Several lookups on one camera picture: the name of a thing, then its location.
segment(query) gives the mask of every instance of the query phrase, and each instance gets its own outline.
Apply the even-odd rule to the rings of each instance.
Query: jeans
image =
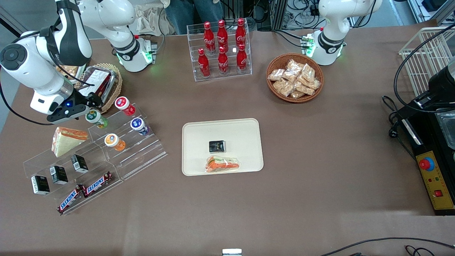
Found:
[[[221,1],[214,4],[212,0],[171,0],[165,9],[169,21],[174,25],[178,35],[187,33],[187,25],[193,25],[194,8],[202,22],[216,22],[223,18]]]

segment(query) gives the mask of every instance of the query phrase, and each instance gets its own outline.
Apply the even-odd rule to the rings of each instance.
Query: wire rack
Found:
[[[404,60],[420,43],[442,29],[444,27],[422,28],[398,54]],[[406,71],[416,96],[428,90],[430,78],[449,63],[452,54],[447,46],[447,41],[453,35],[455,35],[455,29],[450,29],[430,40],[406,62]]]

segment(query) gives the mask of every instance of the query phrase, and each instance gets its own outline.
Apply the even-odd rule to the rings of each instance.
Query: table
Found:
[[[343,55],[322,68],[323,91],[305,104],[286,103],[267,87],[268,63],[298,51],[276,34],[252,33],[252,76],[199,83],[186,37],[166,37],[156,65],[121,73],[122,94],[149,115],[169,155],[69,216],[32,193],[22,167],[50,147],[55,127],[9,115],[0,136],[0,254],[200,256],[242,248],[246,256],[316,256],[385,236],[453,243],[455,217],[433,216],[415,163],[387,135],[389,111],[381,102],[383,94],[393,95],[398,50],[423,26],[351,30]],[[92,46],[93,63],[120,67],[108,41]],[[405,76],[399,84],[411,97]],[[21,86],[14,108],[43,121],[28,106],[32,94]],[[184,176],[182,126],[235,118],[259,121],[263,170]],[[389,241],[337,255],[402,256],[405,244],[454,254],[423,242]]]

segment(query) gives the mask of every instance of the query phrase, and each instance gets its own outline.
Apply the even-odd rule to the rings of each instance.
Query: clear acrylic rack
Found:
[[[196,25],[187,25],[187,37],[188,37],[188,45],[190,47],[190,56],[191,56],[191,64],[193,68],[193,75],[194,80],[198,81],[205,81],[211,79],[219,79],[219,78],[226,78],[226,77],[237,77],[237,76],[246,76],[251,75],[253,73],[253,66],[251,62],[251,48],[250,48],[250,35],[247,20],[245,19],[245,52],[247,54],[247,71],[244,74],[237,73],[237,46],[235,43],[235,30],[237,29],[237,20],[225,20],[226,24],[226,31],[227,31],[227,40],[228,40],[228,48],[229,51],[226,53],[229,63],[229,73],[226,76],[221,76],[219,69],[218,69],[218,40],[217,40],[217,32],[218,32],[218,22],[210,23],[210,26],[213,31],[213,35],[215,36],[215,46],[216,52],[214,55],[207,54],[207,48],[205,47],[204,43],[204,24],[196,24]],[[208,58],[208,64],[210,67],[211,75],[208,78],[203,78],[201,70],[199,69],[199,63],[197,59],[199,58],[198,49],[203,48],[206,50],[206,56]]]
[[[119,111],[107,118],[109,123],[106,128],[90,127],[88,129],[89,138],[70,152],[57,158],[49,149],[24,162],[24,170],[27,178],[31,179],[35,175],[45,176],[47,178],[50,193],[44,195],[44,197],[49,199],[55,208],[66,199],[77,184],[83,184],[87,187],[107,172],[112,174],[112,179],[107,184],[102,185],[91,196],[84,198],[81,194],[65,210],[64,215],[71,213],[106,191],[121,184],[167,155],[160,140],[152,130],[144,136],[131,129],[130,121],[133,118],[141,117],[147,122],[147,116],[142,110],[136,104],[133,104],[133,106],[135,106],[136,112],[132,116],[127,116],[122,111]],[[104,144],[104,137],[109,133],[115,133],[120,139],[125,141],[126,147],[123,151],[116,151],[114,148],[107,147]],[[89,168],[87,173],[82,174],[74,170],[71,162],[71,156],[74,154],[80,155],[86,160]],[[61,185],[52,182],[49,168],[54,165],[65,168],[68,183]]]

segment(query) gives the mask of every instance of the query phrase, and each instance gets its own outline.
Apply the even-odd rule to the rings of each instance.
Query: plastic food container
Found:
[[[101,129],[106,128],[108,123],[107,118],[103,117],[96,109],[92,109],[86,114],[86,120]]]
[[[118,138],[118,136],[114,133],[106,135],[104,138],[104,144],[108,147],[113,147],[117,151],[122,151],[126,147],[126,143]]]
[[[133,130],[137,131],[140,135],[147,135],[150,131],[148,124],[142,118],[135,118],[131,120],[130,126]]]
[[[115,100],[115,106],[122,110],[127,116],[131,116],[136,112],[136,108],[131,105],[130,101],[125,96],[118,97]]]

